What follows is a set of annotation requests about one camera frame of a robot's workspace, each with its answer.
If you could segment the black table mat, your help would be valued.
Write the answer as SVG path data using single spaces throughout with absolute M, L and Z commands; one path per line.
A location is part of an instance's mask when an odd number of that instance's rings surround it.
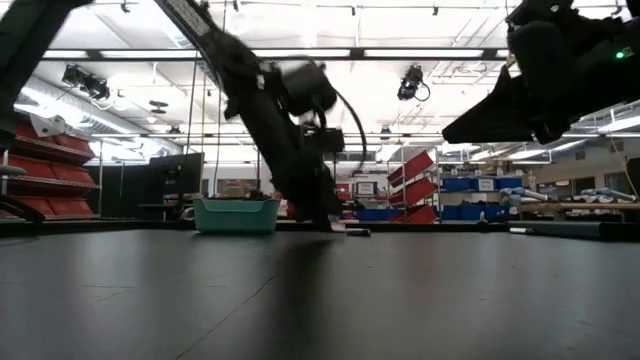
M 640 244 L 137 230 L 0 240 L 0 360 L 640 360 Z

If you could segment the teal plastic bin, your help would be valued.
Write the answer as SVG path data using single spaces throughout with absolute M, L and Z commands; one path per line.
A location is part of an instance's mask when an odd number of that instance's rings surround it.
M 199 198 L 193 201 L 193 208 L 199 232 L 269 234 L 276 229 L 279 201 Z

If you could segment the red bin wall rack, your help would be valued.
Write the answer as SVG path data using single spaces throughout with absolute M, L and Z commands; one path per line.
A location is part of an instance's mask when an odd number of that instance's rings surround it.
M 0 140 L 0 167 L 22 169 L 21 175 L 0 176 L 0 194 L 45 197 L 55 212 L 47 219 L 91 219 L 97 216 L 88 197 L 100 183 L 86 164 L 95 158 L 86 137 L 65 134 L 38 137 L 29 114 L 15 112 L 2 120 L 15 127 L 15 136 Z

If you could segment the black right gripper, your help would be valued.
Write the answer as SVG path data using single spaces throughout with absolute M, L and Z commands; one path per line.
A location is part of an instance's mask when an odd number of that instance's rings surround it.
M 494 89 L 442 130 L 451 144 L 558 139 L 580 117 L 606 106 L 602 76 L 589 54 L 606 39 L 596 19 L 536 19 L 509 24 L 508 45 L 521 74 Z

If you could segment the silver ceiling duct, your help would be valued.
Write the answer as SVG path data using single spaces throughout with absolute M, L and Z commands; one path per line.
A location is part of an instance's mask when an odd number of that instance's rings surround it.
M 14 108 L 29 115 L 63 120 L 72 134 L 89 138 L 91 143 L 102 141 L 108 148 L 108 157 L 146 161 L 183 153 L 181 146 L 149 137 L 140 126 L 82 99 L 74 89 L 57 88 L 35 76 L 23 86 Z
M 580 134 L 608 134 L 634 130 L 640 130 L 640 100 L 585 115 L 571 126 L 573 133 Z

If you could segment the black overhead rig beam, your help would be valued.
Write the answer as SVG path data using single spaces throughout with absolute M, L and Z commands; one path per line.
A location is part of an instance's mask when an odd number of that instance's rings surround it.
M 329 47 L 329 48 L 256 48 L 261 58 L 275 61 L 501 61 L 506 48 L 472 47 Z M 203 60 L 194 49 L 52 49 L 43 61 L 58 62 L 182 62 Z

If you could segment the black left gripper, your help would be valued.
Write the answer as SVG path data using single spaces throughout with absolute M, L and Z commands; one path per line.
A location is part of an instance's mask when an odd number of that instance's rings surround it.
M 293 204 L 297 220 L 310 220 L 318 231 L 330 232 L 331 221 L 340 218 L 343 209 L 320 146 L 328 137 L 326 121 L 307 142 L 287 111 L 282 83 L 227 83 L 223 89 L 228 97 L 225 115 L 241 118 L 272 171 L 274 187 Z M 324 118 L 326 111 L 310 112 Z

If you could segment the tilted red bin rack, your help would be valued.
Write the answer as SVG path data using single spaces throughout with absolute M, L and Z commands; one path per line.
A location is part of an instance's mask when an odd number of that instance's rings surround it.
M 429 169 L 434 160 L 422 151 L 402 163 L 387 176 L 391 194 L 389 205 L 398 210 L 390 217 L 392 222 L 408 224 L 432 224 L 437 220 L 430 199 L 437 192 L 436 184 L 431 180 Z

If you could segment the blue storage bin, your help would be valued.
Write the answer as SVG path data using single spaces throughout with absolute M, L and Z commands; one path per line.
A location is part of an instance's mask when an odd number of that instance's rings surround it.
M 355 217 L 361 222 L 388 222 L 393 221 L 402 214 L 402 211 L 394 208 L 363 209 L 355 212 Z

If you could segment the blue bin shelf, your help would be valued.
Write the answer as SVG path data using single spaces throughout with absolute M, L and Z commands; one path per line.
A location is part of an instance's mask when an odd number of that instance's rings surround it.
M 515 215 L 516 210 L 503 200 L 504 189 L 523 185 L 515 176 L 457 176 L 440 179 L 441 219 L 444 221 L 495 221 Z

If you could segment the black background monitor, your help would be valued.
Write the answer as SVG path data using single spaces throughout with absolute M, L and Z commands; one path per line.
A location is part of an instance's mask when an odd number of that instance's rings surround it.
M 203 153 L 156 157 L 148 166 L 153 189 L 162 195 L 201 192 Z

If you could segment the wooden workbench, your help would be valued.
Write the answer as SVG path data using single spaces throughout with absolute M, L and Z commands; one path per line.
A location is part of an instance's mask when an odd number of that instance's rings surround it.
M 521 212 L 557 212 L 566 209 L 640 211 L 640 203 L 529 203 L 519 207 Z

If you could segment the grey material roll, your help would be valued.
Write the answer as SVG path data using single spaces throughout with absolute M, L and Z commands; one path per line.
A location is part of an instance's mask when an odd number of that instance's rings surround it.
M 523 187 L 504 188 L 500 190 L 502 202 L 510 206 L 519 206 L 522 203 L 548 202 L 549 196 Z
M 622 200 L 627 202 L 637 202 L 639 197 L 637 195 L 631 195 L 620 191 L 612 190 L 610 188 L 594 188 L 584 189 L 581 191 L 582 195 L 588 196 L 606 196 L 615 200 Z

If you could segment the black curved bar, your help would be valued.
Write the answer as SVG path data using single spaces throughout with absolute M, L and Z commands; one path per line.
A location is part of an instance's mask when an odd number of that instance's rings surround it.
M 0 194 L 0 220 L 42 223 L 55 212 L 45 197 Z

